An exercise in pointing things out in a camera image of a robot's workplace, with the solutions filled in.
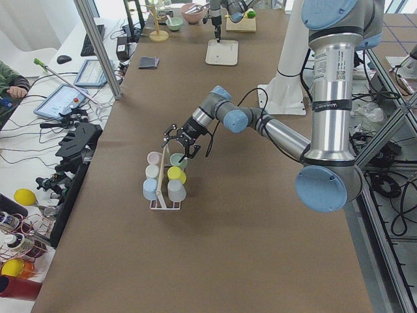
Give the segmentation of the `person hand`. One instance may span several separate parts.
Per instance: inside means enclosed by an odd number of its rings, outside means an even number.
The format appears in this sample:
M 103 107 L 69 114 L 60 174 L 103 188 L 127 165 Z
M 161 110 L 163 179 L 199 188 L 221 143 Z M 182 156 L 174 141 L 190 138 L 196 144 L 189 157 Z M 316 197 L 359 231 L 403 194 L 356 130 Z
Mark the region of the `person hand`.
M 22 87 L 11 86 L 7 89 L 7 93 L 12 98 L 25 98 L 28 91 Z

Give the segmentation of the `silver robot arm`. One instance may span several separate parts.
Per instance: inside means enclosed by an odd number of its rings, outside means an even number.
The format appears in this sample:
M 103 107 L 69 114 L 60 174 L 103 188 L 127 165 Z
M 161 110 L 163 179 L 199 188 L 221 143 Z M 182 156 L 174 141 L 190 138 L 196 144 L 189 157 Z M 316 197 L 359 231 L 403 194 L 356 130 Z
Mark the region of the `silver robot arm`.
M 318 212 L 341 209 L 362 189 L 362 178 L 349 150 L 354 54 L 375 47 L 382 37 L 383 1 L 297 1 L 290 16 L 282 54 L 289 74 L 300 75 L 303 62 L 314 56 L 312 133 L 305 138 L 272 116 L 272 105 L 235 106 L 231 95 L 216 86 L 181 126 L 172 125 L 164 140 L 175 140 L 193 158 L 198 137 L 212 121 L 231 132 L 251 127 L 283 154 L 301 163 L 295 188 L 300 200 Z
M 221 25 L 222 25 L 222 8 L 225 8 L 229 19 L 233 23 L 240 22 L 244 14 L 255 6 L 258 0 L 211 0 L 209 1 L 209 9 L 207 18 L 211 20 L 214 26 L 214 36 L 217 43 L 221 41 Z

